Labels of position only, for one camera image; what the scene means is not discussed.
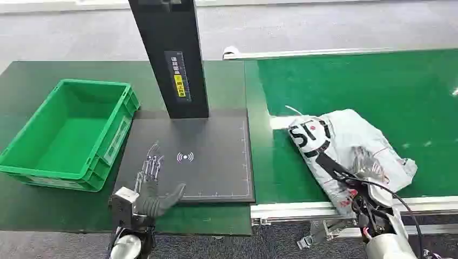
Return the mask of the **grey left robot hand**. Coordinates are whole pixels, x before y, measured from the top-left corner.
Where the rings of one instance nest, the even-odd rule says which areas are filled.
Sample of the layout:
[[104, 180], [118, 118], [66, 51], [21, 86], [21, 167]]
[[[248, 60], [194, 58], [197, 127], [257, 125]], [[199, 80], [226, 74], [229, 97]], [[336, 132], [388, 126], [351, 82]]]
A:
[[159, 143], [156, 141], [148, 149], [146, 159], [143, 161], [141, 170], [137, 173], [134, 185], [134, 191], [139, 194], [139, 198], [134, 204], [137, 213], [153, 219], [164, 215], [185, 194], [186, 184], [180, 183], [173, 192], [166, 196], [158, 195], [158, 176], [163, 162], [164, 156], [160, 153]]

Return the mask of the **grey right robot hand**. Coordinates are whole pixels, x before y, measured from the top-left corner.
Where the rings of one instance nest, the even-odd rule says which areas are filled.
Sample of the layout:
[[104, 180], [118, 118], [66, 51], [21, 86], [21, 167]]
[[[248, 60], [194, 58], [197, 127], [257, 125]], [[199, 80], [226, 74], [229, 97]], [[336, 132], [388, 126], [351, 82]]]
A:
[[316, 162], [334, 180], [343, 183], [347, 188], [357, 189], [367, 184], [367, 191], [363, 194], [378, 206], [391, 207], [393, 195], [387, 189], [389, 178], [374, 155], [364, 147], [352, 147], [351, 158], [353, 163], [346, 169], [324, 152], [319, 153]]

